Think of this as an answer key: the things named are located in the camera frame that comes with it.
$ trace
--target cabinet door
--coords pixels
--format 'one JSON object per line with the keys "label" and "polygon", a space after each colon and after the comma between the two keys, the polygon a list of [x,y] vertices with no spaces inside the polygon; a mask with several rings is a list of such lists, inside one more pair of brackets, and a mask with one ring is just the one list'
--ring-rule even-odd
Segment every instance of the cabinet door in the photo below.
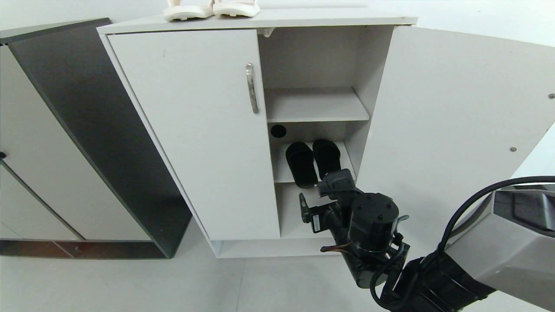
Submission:
{"label": "cabinet door", "polygon": [[109,41],[210,239],[279,238],[256,30]]}
{"label": "cabinet door", "polygon": [[0,47],[0,81],[4,162],[86,239],[150,240],[48,109],[9,46]]}
{"label": "cabinet door", "polygon": [[0,219],[23,239],[77,240],[65,225],[35,198],[3,165],[0,165]]}
{"label": "cabinet door", "polygon": [[21,239],[21,236],[17,235],[16,232],[5,225],[4,222],[0,222],[0,239]]}
{"label": "cabinet door", "polygon": [[553,68],[555,48],[397,27],[357,186],[392,197],[411,215],[405,237],[434,248],[452,213],[510,178],[553,124]]}

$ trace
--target black slipper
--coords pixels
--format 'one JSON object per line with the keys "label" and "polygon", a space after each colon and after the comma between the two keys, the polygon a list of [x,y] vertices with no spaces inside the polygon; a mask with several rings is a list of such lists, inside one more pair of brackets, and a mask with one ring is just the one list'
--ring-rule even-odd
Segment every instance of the black slipper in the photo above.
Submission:
{"label": "black slipper", "polygon": [[314,169],[314,154],[308,145],[303,142],[291,144],[285,152],[285,158],[298,187],[310,189],[318,183]]}
{"label": "black slipper", "polygon": [[316,165],[320,179],[323,179],[327,173],[341,170],[339,159],[341,152],[334,142],[328,140],[316,140],[312,145]]}

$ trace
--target shoe cabinet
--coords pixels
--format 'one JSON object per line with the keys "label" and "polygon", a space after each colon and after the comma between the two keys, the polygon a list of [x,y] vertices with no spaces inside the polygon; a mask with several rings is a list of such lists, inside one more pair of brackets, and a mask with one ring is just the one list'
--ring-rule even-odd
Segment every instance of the shoe cabinet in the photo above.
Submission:
{"label": "shoe cabinet", "polygon": [[553,124],[554,48],[416,21],[269,9],[98,31],[215,255],[239,258],[333,244],[301,221],[300,192],[327,199],[295,185],[293,142],[335,142],[357,187],[392,197],[411,215],[405,237],[431,248],[456,208],[509,178]]}

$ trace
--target white floor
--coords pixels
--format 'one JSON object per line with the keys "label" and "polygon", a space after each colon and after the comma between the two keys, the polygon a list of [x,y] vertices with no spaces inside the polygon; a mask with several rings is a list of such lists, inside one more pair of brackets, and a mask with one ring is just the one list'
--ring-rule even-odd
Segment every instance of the white floor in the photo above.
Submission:
{"label": "white floor", "polygon": [[[172,260],[1,258],[0,311],[384,310],[340,256],[218,260],[191,221]],[[465,311],[544,310],[497,292]]]}

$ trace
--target white wall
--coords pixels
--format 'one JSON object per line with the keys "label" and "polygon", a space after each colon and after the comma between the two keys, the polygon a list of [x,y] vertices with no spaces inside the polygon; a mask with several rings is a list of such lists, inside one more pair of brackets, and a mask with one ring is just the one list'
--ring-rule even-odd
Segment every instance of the white wall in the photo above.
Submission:
{"label": "white wall", "polygon": [[[418,16],[419,27],[555,47],[555,1],[551,0],[259,0],[259,3],[263,9],[368,5],[379,11]],[[0,29],[100,17],[121,22],[161,14],[166,6],[165,0],[0,0]],[[555,174],[552,159],[555,159],[553,127],[515,175]]]}

